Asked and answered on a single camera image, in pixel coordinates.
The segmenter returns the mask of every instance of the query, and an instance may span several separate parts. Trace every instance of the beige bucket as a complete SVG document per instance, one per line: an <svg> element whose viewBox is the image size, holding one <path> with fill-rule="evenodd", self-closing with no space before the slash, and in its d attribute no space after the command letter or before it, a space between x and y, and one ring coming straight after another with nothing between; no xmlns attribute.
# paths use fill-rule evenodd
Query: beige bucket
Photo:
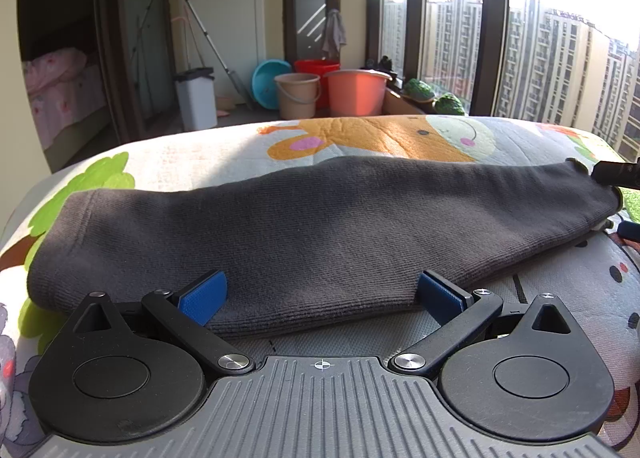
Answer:
<svg viewBox="0 0 640 458"><path fill-rule="evenodd" d="M320 76L311 73L286 73L274 78L278 86L280 117L284 120L313 118L320 98Z"/></svg>

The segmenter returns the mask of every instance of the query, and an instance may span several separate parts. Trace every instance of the orange giraffe print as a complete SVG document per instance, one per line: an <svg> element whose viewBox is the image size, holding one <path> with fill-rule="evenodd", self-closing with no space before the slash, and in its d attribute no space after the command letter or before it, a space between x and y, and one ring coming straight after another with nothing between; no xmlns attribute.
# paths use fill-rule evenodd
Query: orange giraffe print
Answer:
<svg viewBox="0 0 640 458"><path fill-rule="evenodd" d="M267 153L275 160L313 155L330 145L356 147L404 158L441 162L473 162L436 131L425 117L341 117L300 120L296 125L270 125L259 134L300 131L281 140Z"/></svg>

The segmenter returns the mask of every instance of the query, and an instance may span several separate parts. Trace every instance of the ribbed fabric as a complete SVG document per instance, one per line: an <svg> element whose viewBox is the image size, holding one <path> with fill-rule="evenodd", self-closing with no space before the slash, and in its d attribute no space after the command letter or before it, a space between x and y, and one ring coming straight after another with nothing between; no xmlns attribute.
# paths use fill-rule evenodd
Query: ribbed fabric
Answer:
<svg viewBox="0 0 640 458"><path fill-rule="evenodd" d="M587 233L619 194L572 162L537 167L336 157L192 191L72 194L38 249L31 299L69 313L91 291L137 301L210 269L207 324L268 335L415 308L432 269L463 287Z"/></svg>

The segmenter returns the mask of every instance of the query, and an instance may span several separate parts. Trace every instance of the cartoon printed tablecloth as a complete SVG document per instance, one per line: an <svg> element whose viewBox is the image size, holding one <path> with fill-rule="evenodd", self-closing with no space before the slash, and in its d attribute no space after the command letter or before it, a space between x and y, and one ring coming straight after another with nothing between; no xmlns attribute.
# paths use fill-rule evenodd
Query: cartoon printed tablecloth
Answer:
<svg viewBox="0 0 640 458"><path fill-rule="evenodd" d="M323 118L249 124L156 138L78 164L52 188L0 248L0 456L20 458L43 438L28 401L38 356L64 322L33 305L26 276L66 197L97 187L178 191L243 180L341 155L380 155L497 165L542 165L575 157L588 167L620 161L600 138L554 125L502 118L440 116ZM34 201L34 193L25 200ZM625 191L640 219L640 193ZM588 241L487 285L506 301L553 291L609 366L616 386L600 437L625 457L640 456L640 245L613 234ZM268 341L275 351L276 343Z"/></svg>

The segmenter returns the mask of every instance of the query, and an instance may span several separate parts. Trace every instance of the triangular cutout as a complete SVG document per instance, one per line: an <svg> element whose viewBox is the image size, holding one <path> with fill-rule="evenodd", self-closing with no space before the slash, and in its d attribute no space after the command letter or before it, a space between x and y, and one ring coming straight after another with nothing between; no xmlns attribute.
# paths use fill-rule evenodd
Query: triangular cutout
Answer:
<svg viewBox="0 0 640 458"><path fill-rule="evenodd" d="M569 326L567 326L558 309L551 304L546 304L542 307L538 317L533 322L532 328L539 332L571 333Z"/></svg>
<svg viewBox="0 0 640 458"><path fill-rule="evenodd" d="M111 324L104 314L102 306L93 303L84 311L82 318L74 328L74 333L99 332L110 328Z"/></svg>

